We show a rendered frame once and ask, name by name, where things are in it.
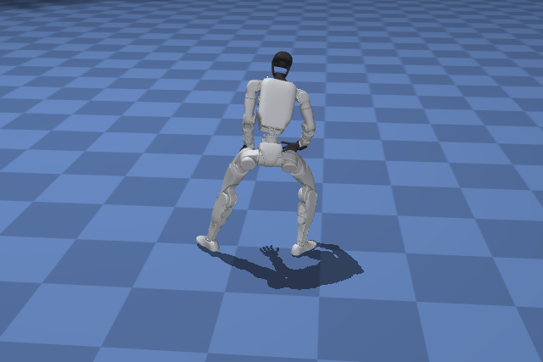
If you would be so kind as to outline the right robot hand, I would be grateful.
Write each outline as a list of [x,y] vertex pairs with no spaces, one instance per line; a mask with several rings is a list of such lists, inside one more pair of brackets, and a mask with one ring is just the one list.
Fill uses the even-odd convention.
[[[307,148],[307,146],[303,146],[303,147],[300,148],[300,147],[299,147],[299,141],[297,141],[296,143],[294,143],[294,142],[292,142],[292,143],[291,143],[291,142],[281,142],[281,143],[283,143],[283,144],[284,144],[284,143],[285,143],[285,144],[288,144],[286,147],[283,147],[284,150],[283,150],[282,152],[285,152],[285,151],[287,151],[287,150],[293,150],[293,151],[297,152],[298,149],[299,149],[299,150],[302,150],[302,149]],[[285,148],[286,148],[286,149],[285,149]]]

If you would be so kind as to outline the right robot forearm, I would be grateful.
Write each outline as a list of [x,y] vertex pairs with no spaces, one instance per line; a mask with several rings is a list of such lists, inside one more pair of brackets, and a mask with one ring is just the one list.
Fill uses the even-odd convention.
[[303,146],[309,147],[309,143],[311,141],[311,138],[314,136],[315,132],[316,132],[316,129],[308,133],[302,132],[302,136],[300,137],[300,140],[299,140],[299,147],[300,148]]

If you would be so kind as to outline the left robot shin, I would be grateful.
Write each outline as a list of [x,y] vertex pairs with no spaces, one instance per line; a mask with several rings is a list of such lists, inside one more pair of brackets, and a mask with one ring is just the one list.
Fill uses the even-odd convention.
[[[220,192],[221,193],[221,192]],[[232,212],[232,208],[227,208],[229,203],[229,196],[226,192],[219,193],[212,214],[211,222],[208,235],[206,239],[210,242],[212,238],[215,240],[218,234],[218,231],[221,229],[221,226],[225,224],[227,218]]]

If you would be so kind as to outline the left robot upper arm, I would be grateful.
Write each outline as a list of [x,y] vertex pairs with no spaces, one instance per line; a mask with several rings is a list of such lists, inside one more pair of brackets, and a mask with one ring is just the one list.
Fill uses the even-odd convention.
[[244,124],[254,125],[256,122],[256,114],[254,114],[256,99],[256,92],[260,90],[262,81],[252,80],[248,83],[244,99]]

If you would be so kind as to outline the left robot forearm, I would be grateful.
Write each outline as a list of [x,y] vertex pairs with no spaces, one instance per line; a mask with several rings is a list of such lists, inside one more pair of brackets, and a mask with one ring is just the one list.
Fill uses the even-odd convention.
[[255,149],[254,145],[254,126],[253,125],[245,125],[244,124],[244,116],[243,116],[243,142],[244,145],[247,146],[247,148]]

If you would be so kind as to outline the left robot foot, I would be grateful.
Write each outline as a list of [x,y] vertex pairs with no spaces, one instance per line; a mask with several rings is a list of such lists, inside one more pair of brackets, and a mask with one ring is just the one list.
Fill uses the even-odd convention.
[[214,240],[213,238],[209,242],[208,239],[206,239],[206,236],[198,236],[196,237],[196,242],[201,246],[208,248],[212,252],[218,251],[220,249],[218,241]]

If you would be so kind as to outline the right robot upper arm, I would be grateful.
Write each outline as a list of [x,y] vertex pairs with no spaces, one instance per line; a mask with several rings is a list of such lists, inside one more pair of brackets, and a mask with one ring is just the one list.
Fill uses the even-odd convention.
[[316,129],[316,125],[313,119],[313,112],[308,93],[297,88],[295,100],[300,104],[299,109],[305,120],[301,125],[303,132],[308,133],[314,131]]

